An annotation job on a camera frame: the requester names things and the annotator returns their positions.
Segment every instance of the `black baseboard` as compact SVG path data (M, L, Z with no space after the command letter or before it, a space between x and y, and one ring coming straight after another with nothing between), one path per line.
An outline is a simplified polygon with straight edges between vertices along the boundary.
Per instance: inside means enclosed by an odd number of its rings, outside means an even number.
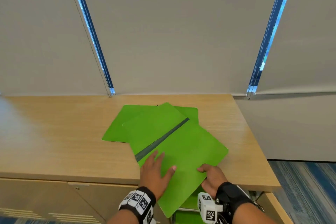
M291 161L291 162L315 162L315 163L336 163L336 161L315 161L315 160L297 160L297 159L271 159L269 161Z

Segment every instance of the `hand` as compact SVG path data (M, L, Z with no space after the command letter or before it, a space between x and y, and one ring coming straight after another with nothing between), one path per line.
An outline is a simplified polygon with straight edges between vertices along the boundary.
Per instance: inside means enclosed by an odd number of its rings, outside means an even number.
M158 151L154 151L140 169L140 184L139 187L147 187L155 195L156 201L158 201L165 192L170 179L176 171L176 166L172 166L168 169L166 175L161 177L161 164L165 153L163 152L155 161L155 157Z
M197 171L201 173L207 172L207 178L202 182L201 185L204 191L210 194L212 198L216 197L218 187L222 183L228 181L219 167L203 164L197 168Z

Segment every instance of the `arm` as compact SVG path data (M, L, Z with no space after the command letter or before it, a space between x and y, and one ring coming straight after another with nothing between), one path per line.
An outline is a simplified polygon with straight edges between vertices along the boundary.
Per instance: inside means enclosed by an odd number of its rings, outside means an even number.
M154 194L156 201L162 197L176 170L176 166L172 166L166 175L161 177L161 164L165 153L163 152L155 160L157 153L158 152L155 151L151 154L141 167L139 184L139 187L148 188ZM139 224L139 221L132 211L122 209L118 211L107 224Z
M227 182L227 178L219 167L203 164L197 168L199 172L206 172L207 178L202 182L202 188L209 193L212 198L216 198L216 193L221 184ZM240 205L233 215L232 224L276 224L265 213L260 211L251 203Z

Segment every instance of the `qr code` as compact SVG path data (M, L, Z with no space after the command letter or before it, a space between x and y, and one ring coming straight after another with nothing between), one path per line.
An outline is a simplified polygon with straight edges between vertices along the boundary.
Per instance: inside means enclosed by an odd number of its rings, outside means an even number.
M152 212L151 210L149 210L148 214L147 214L147 223L150 223L152 220Z
M133 195L132 193L128 194L128 195L124 198L124 200L128 200L132 195Z
M143 210L145 210L146 207L147 207L147 205L148 205L148 202L147 202L147 200L143 197L143 198L141 199L139 205L141 206L141 208L142 208Z
M202 197L203 197L204 200L211 200L211 197L209 197L209 196L203 196L202 195Z
M207 211L207 220L215 220L215 211Z
M141 195L138 194L138 193L134 193L134 195L133 195L133 197L132 197L132 199L133 199L134 201L139 201L140 198L141 198Z

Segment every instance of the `person's left hand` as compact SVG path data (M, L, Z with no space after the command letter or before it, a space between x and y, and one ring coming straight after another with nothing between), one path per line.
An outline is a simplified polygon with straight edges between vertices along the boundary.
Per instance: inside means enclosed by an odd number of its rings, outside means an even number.
M161 177L161 164L165 153L163 152L155 160L158 151L154 151L140 169L140 184L139 187L147 187L155 195L156 201L158 201L165 192L170 179L176 171L176 166L172 166L168 169L166 175Z

